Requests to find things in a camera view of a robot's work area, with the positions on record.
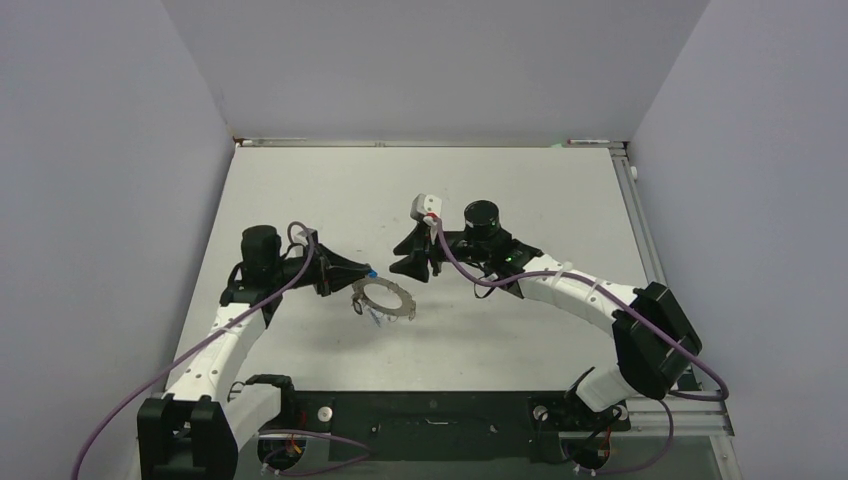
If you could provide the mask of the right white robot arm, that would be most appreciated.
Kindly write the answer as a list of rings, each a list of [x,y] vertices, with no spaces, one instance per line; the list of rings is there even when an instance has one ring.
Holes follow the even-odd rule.
[[[506,231],[491,201],[469,204],[459,231],[444,229],[441,207],[433,195],[415,197],[416,226],[395,246],[391,272],[426,283],[449,263],[476,285],[556,307],[612,340],[614,362],[590,368],[564,403],[573,425],[589,428],[605,409],[636,395],[664,399],[700,353],[701,341],[667,286],[639,288],[581,272]]]

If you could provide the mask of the metal perforated ring disc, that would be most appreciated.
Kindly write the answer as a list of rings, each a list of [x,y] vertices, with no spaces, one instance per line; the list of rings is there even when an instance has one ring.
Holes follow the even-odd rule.
[[[367,277],[355,282],[352,289],[351,305],[358,301],[363,307],[360,316],[369,318],[378,327],[416,318],[417,304],[412,294],[391,280]]]

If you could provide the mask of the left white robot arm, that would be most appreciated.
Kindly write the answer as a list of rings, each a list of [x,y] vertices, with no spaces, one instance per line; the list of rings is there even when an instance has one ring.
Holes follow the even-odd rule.
[[[304,228],[303,252],[292,256],[270,225],[242,233],[241,260],[231,271],[207,336],[192,347],[186,369],[159,398],[137,413],[140,479],[231,479],[240,451],[267,423],[274,430],[296,421],[298,403],[289,377],[269,376],[270,392],[229,398],[257,340],[285,292],[311,287],[329,296],[367,278],[372,268],[336,254]]]

